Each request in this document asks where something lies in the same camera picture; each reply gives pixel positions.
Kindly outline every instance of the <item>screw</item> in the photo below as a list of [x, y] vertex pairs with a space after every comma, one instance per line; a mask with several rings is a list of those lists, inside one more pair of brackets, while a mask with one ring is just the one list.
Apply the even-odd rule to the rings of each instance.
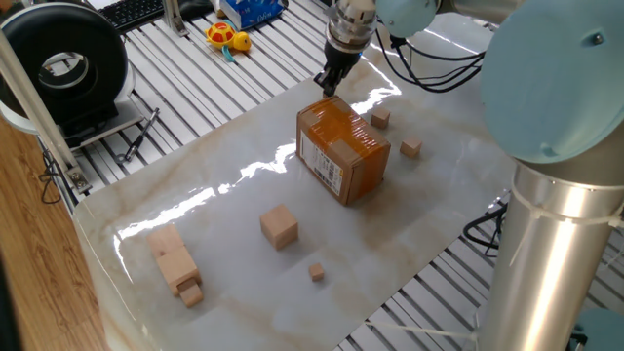
[[605, 39], [600, 33], [594, 35], [594, 37], [592, 38], [592, 43], [594, 43], [594, 45], [601, 45], [604, 41]]

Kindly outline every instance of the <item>yellow toy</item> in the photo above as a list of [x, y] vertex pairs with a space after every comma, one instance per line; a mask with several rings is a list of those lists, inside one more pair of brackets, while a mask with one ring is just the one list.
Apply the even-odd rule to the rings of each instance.
[[236, 32], [234, 24], [229, 20], [213, 24], [206, 29], [206, 41], [221, 49], [223, 55], [230, 62], [236, 60], [230, 54], [229, 48], [247, 51], [252, 46], [252, 40], [246, 32]]

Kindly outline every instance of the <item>small wooden cube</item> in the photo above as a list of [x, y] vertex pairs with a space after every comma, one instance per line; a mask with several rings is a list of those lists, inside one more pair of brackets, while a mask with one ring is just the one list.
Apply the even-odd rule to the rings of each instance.
[[420, 147], [422, 147], [422, 141], [415, 136], [410, 136], [403, 140], [400, 151], [402, 154], [414, 158], [420, 153]]
[[386, 129], [390, 120], [390, 111], [383, 107], [377, 107], [370, 116], [370, 125], [379, 129]]
[[193, 307], [204, 300], [204, 294], [202, 293], [202, 290], [199, 289], [197, 281], [193, 278], [178, 285], [177, 289], [179, 290], [179, 296], [182, 298], [182, 301], [184, 301], [186, 307]]
[[312, 264], [308, 270], [310, 271], [312, 282], [320, 281], [323, 277], [325, 277], [325, 271], [323, 270], [321, 263]]

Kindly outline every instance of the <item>black cable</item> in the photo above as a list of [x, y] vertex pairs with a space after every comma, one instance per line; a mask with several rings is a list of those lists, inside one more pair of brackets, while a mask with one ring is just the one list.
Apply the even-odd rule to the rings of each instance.
[[471, 221], [470, 223], [466, 224], [466, 226], [464, 227], [464, 230], [463, 230], [464, 237], [466, 237], [466, 239], [472, 241], [473, 243], [477, 243], [477, 244], [483, 245], [483, 246], [485, 246], [487, 248], [498, 250], [498, 245], [493, 243], [493, 238], [496, 237], [496, 235], [497, 235], [496, 232], [494, 232], [494, 234], [492, 235], [492, 241], [491, 242], [487, 242], [485, 240], [481, 240], [479, 238], [475, 238], [468, 231], [470, 229], [476, 227], [479, 224], [487, 222], [488, 220], [492, 220], [492, 219], [495, 219], [495, 218], [497, 218], [499, 216], [503, 216], [505, 214], [505, 212], [507, 212], [507, 204], [505, 204], [503, 207], [501, 207], [500, 209], [494, 211], [491, 214], [486, 214], [486, 215], [484, 215], [482, 217], [479, 217], [479, 218]]
[[469, 67], [469, 68], [479, 68], [480, 66], [473, 66], [472, 64], [471, 64], [471, 65], [465, 65], [465, 66], [461, 66], [461, 67], [455, 68], [454, 70], [452, 70], [451, 72], [449, 72], [449, 73], [447, 73], [447, 74], [445, 74], [445, 75], [441, 75], [441, 76], [437, 76], [437, 77], [423, 77], [423, 78], [418, 78], [418, 79], [420, 79], [421, 81], [423, 81], [423, 80], [431, 80], [431, 79], [442, 79], [442, 78], [447, 78], [447, 77], [449, 77], [451, 74], [455, 73], [456, 71], [458, 71], [458, 70], [460, 70], [460, 69], [463, 69], [463, 68], [466, 68], [466, 67]]
[[446, 84], [446, 83], [448, 83], [448, 82], [451, 82], [451, 81], [455, 80], [456, 78], [458, 78], [459, 76], [461, 76], [462, 74], [464, 74], [464, 73], [465, 73], [467, 70], [469, 70], [470, 68], [472, 68], [472, 67], [476, 66], [476, 65], [477, 65], [477, 63], [479, 63], [482, 59], [484, 59], [484, 57], [477, 58], [477, 59], [475, 59], [472, 63], [470, 63], [470, 64], [468, 64], [468, 65], [466, 65], [466, 66], [459, 67], [459, 68], [455, 69], [454, 71], [459, 70], [459, 72], [458, 72], [457, 74], [453, 75], [452, 77], [448, 78], [447, 80], [443, 81], [443, 82], [438, 82], [438, 83], [425, 83], [425, 85], [426, 85], [427, 87], [437, 87], [437, 86], [444, 85], [444, 84]]
[[496, 228], [496, 230], [494, 230], [494, 234], [492, 234], [491, 240], [489, 241], [489, 246], [487, 247], [486, 251], [484, 252], [484, 255], [486, 257], [489, 257], [489, 258], [497, 258], [498, 257], [497, 254], [488, 254], [489, 250], [491, 250], [492, 246], [494, 246], [494, 239], [496, 239], [496, 232], [497, 231], [498, 231], [498, 228]]
[[463, 61], [463, 60], [469, 60], [469, 59], [477, 59], [477, 58], [481, 58], [483, 57], [486, 52], [482, 52], [482, 53], [478, 53], [478, 54], [474, 54], [472, 56], [468, 56], [468, 57], [463, 57], [463, 58], [445, 58], [445, 57], [439, 57], [439, 56], [435, 56], [435, 55], [431, 55], [431, 54], [427, 54], [424, 53], [418, 49], [415, 48], [414, 45], [412, 45], [409, 41], [406, 41], [406, 45], [415, 53], [417, 54], [421, 54], [422, 56], [429, 58], [429, 59], [439, 59], [439, 60], [446, 60], [446, 61]]
[[392, 69], [394, 74], [396, 74], [397, 77], [399, 77], [400, 79], [402, 79], [402, 80], [404, 80], [404, 81], [406, 81], [406, 82], [408, 82], [410, 84], [414, 84], [414, 85], [424, 89], [427, 92], [430, 92], [430, 93], [446, 93], [446, 92], [449, 92], [449, 91], [451, 91], [451, 90], [453, 90], [453, 89], [463, 85], [464, 83], [466, 83], [467, 81], [472, 79], [475, 75], [477, 75], [481, 71], [481, 67], [477, 66], [477, 67], [475, 67], [476, 69], [473, 72], [471, 72], [466, 78], [464, 78], [460, 82], [458, 82], [458, 83], [456, 83], [456, 84], [454, 84], [454, 85], [452, 85], [450, 87], [447, 87], [447, 88], [444, 88], [444, 89], [432, 89], [432, 88], [429, 88], [429, 84], [423, 84], [422, 82], [420, 82], [420, 80], [413, 74], [411, 69], [409, 69], [409, 65], [406, 62], [405, 58], [403, 57], [403, 54], [400, 51], [398, 51], [399, 57], [401, 58], [401, 62], [404, 64], [404, 66], [408, 70], [408, 73], [409, 73], [409, 76], [411, 77], [411, 79], [409, 79], [409, 78], [405, 77], [403, 74], [399, 73], [399, 71], [397, 71], [397, 69], [394, 67], [394, 65], [390, 61], [390, 58], [388, 57], [388, 54], [386, 53], [385, 47], [383, 46], [383, 43], [381, 41], [381, 36], [379, 35], [379, 31], [376, 30], [375, 34], [377, 36], [377, 40], [379, 42], [379, 47], [381, 48], [381, 52], [383, 53], [383, 56], [386, 59], [386, 62], [388, 63], [388, 66], [390, 67], [390, 69]]
[[50, 187], [50, 183], [53, 182], [54, 176], [59, 176], [58, 173], [55, 172], [54, 166], [57, 163], [55, 159], [52, 157], [50, 150], [45, 150], [43, 152], [43, 163], [46, 165], [46, 170], [44, 173], [39, 175], [39, 181], [45, 183], [43, 187], [43, 192], [41, 193], [41, 202], [46, 205], [52, 205], [60, 201], [60, 195], [58, 195], [58, 199], [54, 201], [46, 200], [46, 193], [48, 192], [48, 187]]
[[453, 89], [459, 88], [462, 85], [464, 85], [466, 82], [468, 82], [469, 80], [471, 80], [474, 76], [476, 76], [477, 74], [479, 74], [479, 72], [481, 72], [481, 68], [477, 68], [474, 71], [472, 71], [469, 75], [467, 75], [464, 79], [460, 80], [459, 82], [453, 84], [450, 87], [446, 87], [443, 89], [432, 89], [429, 88], [429, 85], [423, 85], [422, 83], [420, 83], [420, 81], [418, 80], [418, 78], [416, 78], [416, 76], [413, 74], [413, 72], [409, 69], [410, 67], [408, 66], [408, 62], [406, 61], [406, 58], [403, 56], [403, 53], [401, 53], [401, 50], [399, 50], [397, 48], [397, 54], [399, 54], [399, 58], [401, 59], [401, 62], [403, 63], [403, 66], [408, 70], [408, 74], [411, 77], [411, 79], [413, 79], [415, 85], [417, 85], [418, 87], [424, 89], [425, 91], [429, 92], [429, 93], [447, 93], [450, 92]]
[[567, 347], [569, 347], [569, 349], [571, 350], [571, 342], [574, 340], [576, 341], [577, 344], [580, 345], [587, 345], [587, 341], [589, 341], [589, 337], [587, 337], [587, 335], [580, 333], [580, 332], [573, 332], [572, 335], [569, 337], [570, 338], [570, 342], [567, 344]]
[[[37, 138], [37, 142], [39, 143], [39, 146], [40, 146], [42, 149], [46, 150], [45, 145], [43, 144], [43, 142], [41, 141], [41, 139], [40, 139], [39, 137]], [[58, 164], [57, 162], [55, 162], [55, 165], [56, 165], [56, 167], [57, 167], [57, 170], [59, 170], [59, 164]], [[64, 189], [71, 189], [71, 187], [69, 186], [69, 183], [67, 182], [67, 179], [66, 179], [64, 176], [61, 176], [61, 177], [60, 177], [60, 181], [62, 182], [62, 185], [61, 185], [61, 186], [62, 186]], [[76, 195], [74, 194], [74, 192], [73, 192], [73, 191], [67, 191], [67, 193], [66, 193], [66, 194], [69, 196], [69, 200], [68, 200], [68, 201], [71, 201], [71, 203], [72, 203], [74, 206], [78, 205], [78, 198], [76, 198]]]

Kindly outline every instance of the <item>marble-patterned surface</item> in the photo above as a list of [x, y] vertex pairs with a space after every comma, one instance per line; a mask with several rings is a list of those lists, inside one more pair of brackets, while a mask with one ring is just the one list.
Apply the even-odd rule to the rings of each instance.
[[[465, 56], [490, 35], [447, 15], [412, 43]], [[413, 58], [421, 76], [455, 67]], [[331, 350], [509, 184], [514, 164], [481, 119], [478, 80], [425, 93], [394, 76], [373, 44], [337, 93], [366, 119], [377, 105], [392, 112], [384, 181], [353, 206], [338, 204], [294, 156], [296, 113], [321, 97], [312, 80], [78, 205], [111, 349]], [[415, 160], [399, 153], [408, 136], [423, 140]], [[299, 240], [275, 252], [258, 218], [281, 203], [299, 221]], [[168, 223], [204, 280], [205, 300], [191, 309], [171, 295], [145, 242]], [[312, 283], [316, 262], [326, 275]]]

